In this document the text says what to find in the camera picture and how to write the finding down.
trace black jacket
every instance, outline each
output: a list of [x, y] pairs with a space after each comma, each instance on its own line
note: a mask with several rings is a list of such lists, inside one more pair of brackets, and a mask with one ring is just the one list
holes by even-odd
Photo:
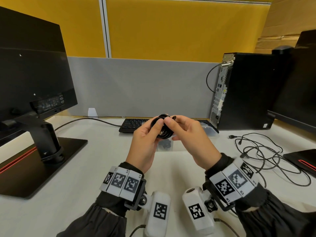
[[[231, 157], [222, 153], [218, 163], [205, 172], [210, 176], [222, 171], [233, 162]], [[144, 174], [129, 163], [119, 165]], [[246, 197], [235, 201], [236, 213], [241, 221], [247, 237], [308, 237], [316, 236], [316, 212], [302, 213], [282, 203], [270, 191], [260, 184]], [[113, 215], [103, 208], [114, 212]], [[69, 227], [57, 234], [57, 237], [107, 237], [125, 236], [128, 209], [124, 207], [124, 199], [101, 191], [96, 202], [80, 218], [74, 220]]]

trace desk surface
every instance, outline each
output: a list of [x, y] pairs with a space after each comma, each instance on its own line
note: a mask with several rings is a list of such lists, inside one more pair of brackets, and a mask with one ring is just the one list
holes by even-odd
[[[72, 117], [55, 116], [49, 119], [58, 127]], [[121, 124], [123, 119], [113, 118], [107, 121]], [[243, 135], [251, 131], [221, 131], [212, 142], [219, 151], [229, 156], [239, 156], [234, 140], [228, 135]], [[316, 148], [312, 139], [297, 135], [274, 124], [270, 130], [258, 131], [268, 135], [284, 148], [284, 153]], [[0, 236], [56, 236], [74, 219], [85, 213], [99, 194], [99, 187], [111, 166], [117, 166], [126, 159], [132, 135], [121, 134], [118, 128], [93, 120], [80, 120], [62, 127], [57, 136], [88, 139], [83, 148], [52, 180], [50, 180], [32, 199], [21, 200], [0, 197]], [[273, 147], [264, 137], [251, 136], [252, 139]], [[32, 144], [29, 133], [25, 133], [10, 143], [0, 147], [0, 162], [18, 153]], [[204, 171], [198, 167], [183, 145], [177, 142], [174, 149], [179, 151], [156, 152], [152, 168], [145, 174], [146, 191], [155, 190], [168, 193], [172, 206], [168, 222], [167, 236], [197, 236], [194, 226], [182, 202], [184, 191], [193, 186], [202, 186]], [[316, 181], [312, 178], [309, 187], [299, 187], [285, 179], [278, 170], [262, 171], [267, 188], [281, 199], [294, 203], [307, 203], [316, 206]], [[302, 175], [289, 174], [298, 183], [307, 183]], [[144, 210], [127, 212], [127, 235], [144, 223]], [[245, 236], [240, 221], [229, 212], [217, 211], [217, 216], [228, 222], [240, 236]], [[234, 236], [222, 223], [215, 223], [216, 233], [212, 236]], [[135, 234], [143, 236], [143, 231]]]

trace gray fabric panel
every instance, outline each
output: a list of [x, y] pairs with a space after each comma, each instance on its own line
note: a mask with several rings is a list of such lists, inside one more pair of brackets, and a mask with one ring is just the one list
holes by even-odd
[[[71, 115], [209, 118], [214, 94], [208, 71], [217, 63], [68, 57], [78, 105]], [[217, 68], [209, 76], [215, 88]]]

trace desktop computer tower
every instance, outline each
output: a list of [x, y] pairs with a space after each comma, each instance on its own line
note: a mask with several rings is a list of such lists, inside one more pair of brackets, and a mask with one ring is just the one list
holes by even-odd
[[281, 55], [225, 53], [219, 68], [210, 122], [218, 130], [269, 129]]

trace monitor base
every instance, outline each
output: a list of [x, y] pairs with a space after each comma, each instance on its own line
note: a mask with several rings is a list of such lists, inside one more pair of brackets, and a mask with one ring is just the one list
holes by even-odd
[[30, 199], [87, 143], [87, 140], [58, 137], [64, 161], [45, 164], [31, 145], [0, 164], [0, 195]]

